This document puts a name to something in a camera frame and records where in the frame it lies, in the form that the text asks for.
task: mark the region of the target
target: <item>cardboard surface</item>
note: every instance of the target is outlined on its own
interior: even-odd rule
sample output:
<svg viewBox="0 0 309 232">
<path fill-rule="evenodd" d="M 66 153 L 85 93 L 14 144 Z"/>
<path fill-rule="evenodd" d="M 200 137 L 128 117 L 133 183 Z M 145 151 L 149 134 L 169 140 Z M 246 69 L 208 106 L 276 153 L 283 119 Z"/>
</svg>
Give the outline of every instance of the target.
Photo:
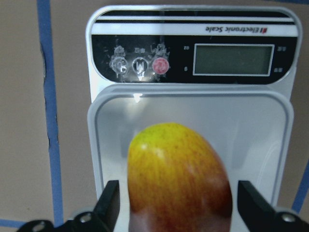
<svg viewBox="0 0 309 232">
<path fill-rule="evenodd" d="M 85 27 L 109 4 L 175 4 L 172 0 L 52 0 L 57 121 L 64 220 L 94 206 L 96 191 L 86 114 L 90 92 Z M 295 120 L 278 205 L 291 207 L 309 158 L 309 5 L 261 0 L 180 0 L 177 4 L 286 6 L 304 38 L 291 102 Z M 51 172 L 36 1 L 0 1 L 0 219 L 53 220 Z M 301 210 L 309 221 L 309 195 Z M 0 227 L 0 231 L 16 229 Z"/>
<path fill-rule="evenodd" d="M 86 113 L 90 105 L 90 95 L 84 30 L 90 15 L 98 8 L 110 4 L 146 4 L 146 2 L 142 0 L 51 2 L 65 217 L 70 214 L 72 209 L 77 210 L 82 207 L 83 202 L 84 205 L 94 202 L 94 177 L 86 128 Z M 175 4 L 175 2 L 151 0 L 147 1 L 147 4 Z M 309 157 L 309 146 L 305 142 L 309 140 L 309 106 L 305 101 L 309 98 L 309 80 L 307 78 L 309 57 L 307 12 L 309 6 L 261 0 L 208 0 L 206 2 L 180 0 L 177 1 L 177 4 L 285 6 L 300 17 L 304 28 L 304 42 L 291 99 L 295 109 L 295 125 L 278 204 L 292 207 Z M 75 168 L 68 169 L 67 167 L 72 164 L 72 159 L 75 160 Z M 78 179 L 74 179 L 81 170 L 84 174 Z M 308 214 L 302 214 L 302 216 L 309 219 Z"/>
<path fill-rule="evenodd" d="M 0 219 L 53 220 L 35 1 L 0 2 L 0 42 Z"/>
</svg>

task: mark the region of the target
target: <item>lcd display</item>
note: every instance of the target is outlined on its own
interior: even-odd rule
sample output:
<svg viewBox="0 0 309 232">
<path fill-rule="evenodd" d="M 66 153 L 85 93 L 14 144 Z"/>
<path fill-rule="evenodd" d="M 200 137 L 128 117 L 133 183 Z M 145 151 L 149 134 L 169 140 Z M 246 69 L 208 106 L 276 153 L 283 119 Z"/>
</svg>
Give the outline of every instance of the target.
<svg viewBox="0 0 309 232">
<path fill-rule="evenodd" d="M 195 44 L 193 75 L 269 76 L 273 44 Z"/>
</svg>

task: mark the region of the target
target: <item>electronic scale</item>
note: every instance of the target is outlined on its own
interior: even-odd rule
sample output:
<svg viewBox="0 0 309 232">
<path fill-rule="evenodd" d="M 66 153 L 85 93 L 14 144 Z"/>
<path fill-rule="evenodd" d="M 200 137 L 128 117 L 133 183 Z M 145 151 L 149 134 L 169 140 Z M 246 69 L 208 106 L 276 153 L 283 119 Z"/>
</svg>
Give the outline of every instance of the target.
<svg viewBox="0 0 309 232">
<path fill-rule="evenodd" d="M 129 143 L 160 122 L 196 130 L 221 157 L 232 232 L 248 231 L 237 212 L 239 180 L 276 205 L 301 38 L 298 18 L 279 7 L 107 6 L 92 15 L 89 136 L 97 196 L 107 181 L 120 183 L 115 232 L 128 231 Z"/>
</svg>

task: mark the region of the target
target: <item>blue tape line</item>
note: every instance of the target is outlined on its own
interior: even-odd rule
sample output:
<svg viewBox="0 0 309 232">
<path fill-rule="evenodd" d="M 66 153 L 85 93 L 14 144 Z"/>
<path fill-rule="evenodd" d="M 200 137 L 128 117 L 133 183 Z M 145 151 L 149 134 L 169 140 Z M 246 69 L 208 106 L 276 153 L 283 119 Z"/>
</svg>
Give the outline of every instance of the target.
<svg viewBox="0 0 309 232">
<path fill-rule="evenodd" d="M 300 212 L 300 210 L 301 210 L 301 208 L 304 204 L 306 195 L 308 193 L 308 189 L 309 189 L 309 160 L 308 160 L 307 166 L 305 168 L 303 178 L 302 178 L 300 185 L 298 187 L 298 191 L 297 191 L 297 194 L 295 196 L 295 200 L 294 200 L 294 203 L 293 203 L 293 206 L 292 206 L 292 209 L 294 211 L 296 211 L 297 213 Z"/>
<path fill-rule="evenodd" d="M 24 224 L 25 224 L 25 222 L 23 222 L 23 221 L 13 221 L 13 220 L 0 219 L 0 226 L 3 226 L 3 227 L 20 228 Z"/>
<path fill-rule="evenodd" d="M 46 76 L 44 80 L 45 110 L 47 135 L 49 139 L 49 159 L 54 207 L 54 225 L 57 227 L 63 224 L 63 205 L 50 1 L 38 0 L 37 8 L 40 41 L 46 68 Z"/>
</svg>

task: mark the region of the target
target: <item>tare button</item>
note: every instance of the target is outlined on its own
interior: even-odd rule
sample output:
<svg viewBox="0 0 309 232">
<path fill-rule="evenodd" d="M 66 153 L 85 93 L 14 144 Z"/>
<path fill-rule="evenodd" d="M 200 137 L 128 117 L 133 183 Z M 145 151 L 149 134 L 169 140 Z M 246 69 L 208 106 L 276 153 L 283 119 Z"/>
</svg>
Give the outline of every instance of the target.
<svg viewBox="0 0 309 232">
<path fill-rule="evenodd" d="M 158 75 L 163 75 L 169 70 L 169 62 L 163 57 L 159 57 L 153 61 L 153 70 Z"/>
</svg>

